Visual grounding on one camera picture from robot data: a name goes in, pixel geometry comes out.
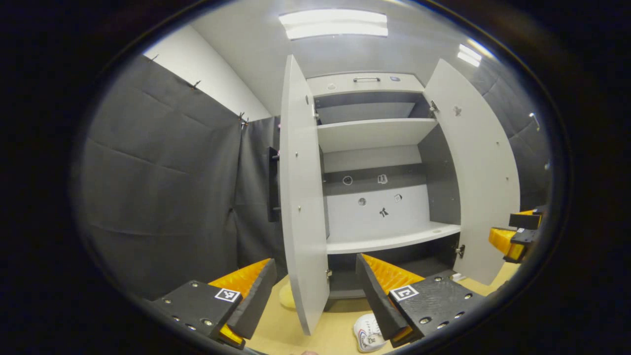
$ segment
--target door hinge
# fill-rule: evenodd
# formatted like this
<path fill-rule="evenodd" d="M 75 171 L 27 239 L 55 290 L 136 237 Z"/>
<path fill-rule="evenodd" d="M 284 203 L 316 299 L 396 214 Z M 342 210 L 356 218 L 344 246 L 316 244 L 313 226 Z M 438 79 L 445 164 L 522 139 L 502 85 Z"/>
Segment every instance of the door hinge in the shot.
<path fill-rule="evenodd" d="M 428 113 L 428 116 L 430 118 L 436 118 L 436 112 L 440 112 L 440 110 L 438 109 L 438 106 L 436 106 L 436 103 L 431 100 L 430 101 L 430 112 Z"/>
<path fill-rule="evenodd" d="M 460 245 L 459 248 L 456 248 L 456 253 L 460 256 L 460 259 L 464 256 L 464 244 Z"/>

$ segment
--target white sneaker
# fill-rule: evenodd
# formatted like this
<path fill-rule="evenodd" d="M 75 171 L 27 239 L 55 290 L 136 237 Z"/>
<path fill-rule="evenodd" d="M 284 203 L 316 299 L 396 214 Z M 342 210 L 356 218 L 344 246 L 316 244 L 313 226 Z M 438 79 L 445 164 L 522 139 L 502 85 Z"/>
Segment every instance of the white sneaker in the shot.
<path fill-rule="evenodd" d="M 360 352 L 376 351 L 386 344 L 373 313 L 359 317 L 353 327 L 353 333 L 357 338 L 357 348 Z"/>

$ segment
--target open cabinet door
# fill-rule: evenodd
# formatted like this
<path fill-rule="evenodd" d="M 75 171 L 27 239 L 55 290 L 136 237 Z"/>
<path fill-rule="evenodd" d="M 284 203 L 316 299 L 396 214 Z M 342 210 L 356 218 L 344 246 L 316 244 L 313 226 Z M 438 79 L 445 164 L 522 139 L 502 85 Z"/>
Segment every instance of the open cabinet door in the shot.
<path fill-rule="evenodd" d="M 515 157 L 497 116 L 480 93 L 451 65 L 440 59 L 424 96 L 437 106 L 460 189 L 462 258 L 454 270 L 490 284 L 504 260 L 489 242 L 491 227 L 508 227 L 519 211 Z"/>
<path fill-rule="evenodd" d="M 326 228 L 314 100 L 293 56 L 285 67 L 279 178 L 289 280 L 302 330 L 311 335 L 329 297 Z"/>

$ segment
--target cabinet shelf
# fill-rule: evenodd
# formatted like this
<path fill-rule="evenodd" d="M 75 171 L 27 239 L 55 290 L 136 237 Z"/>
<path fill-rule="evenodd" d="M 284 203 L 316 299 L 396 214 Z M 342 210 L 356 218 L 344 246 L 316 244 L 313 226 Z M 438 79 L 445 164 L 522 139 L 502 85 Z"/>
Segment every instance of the cabinet shelf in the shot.
<path fill-rule="evenodd" d="M 317 127 L 324 153 L 416 145 L 438 124 L 432 118 L 388 118 L 323 124 Z"/>
<path fill-rule="evenodd" d="M 332 232 L 327 239 L 326 251 L 327 254 L 348 254 L 398 248 L 400 246 L 408 246 L 450 236 L 458 232 L 460 232 L 460 226 L 439 222 L 430 222 L 428 229 L 424 231 L 368 240 L 349 240 L 349 238 L 344 238 L 342 235 L 335 235 Z"/>

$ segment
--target ceiling light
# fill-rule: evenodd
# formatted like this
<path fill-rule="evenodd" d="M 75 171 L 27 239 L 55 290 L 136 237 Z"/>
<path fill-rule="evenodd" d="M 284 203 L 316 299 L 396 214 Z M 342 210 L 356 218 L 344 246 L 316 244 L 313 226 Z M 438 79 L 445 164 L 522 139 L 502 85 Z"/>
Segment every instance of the ceiling light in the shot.
<path fill-rule="evenodd" d="M 351 9 L 318 9 L 278 17 L 289 39 L 321 35 L 388 36 L 387 18 L 382 13 Z"/>
<path fill-rule="evenodd" d="M 474 52 L 469 47 L 465 47 L 462 44 L 460 45 L 460 51 L 468 54 L 470 57 L 472 57 L 473 59 L 475 59 L 477 61 L 481 61 L 482 60 L 482 56 L 481 55 L 479 55 L 478 53 Z"/>
<path fill-rule="evenodd" d="M 484 54 L 486 57 L 489 57 L 489 58 L 495 57 L 493 54 L 491 54 L 491 52 L 489 52 L 486 48 L 482 47 L 482 45 L 477 43 L 476 41 L 472 39 L 468 39 L 467 43 L 471 45 L 471 47 L 475 48 L 478 52 Z"/>
<path fill-rule="evenodd" d="M 480 66 L 480 62 L 475 60 L 475 58 L 469 56 L 468 54 L 465 54 L 464 52 L 459 52 L 458 53 L 458 58 L 462 59 L 463 61 L 466 61 L 467 63 L 478 67 Z"/>

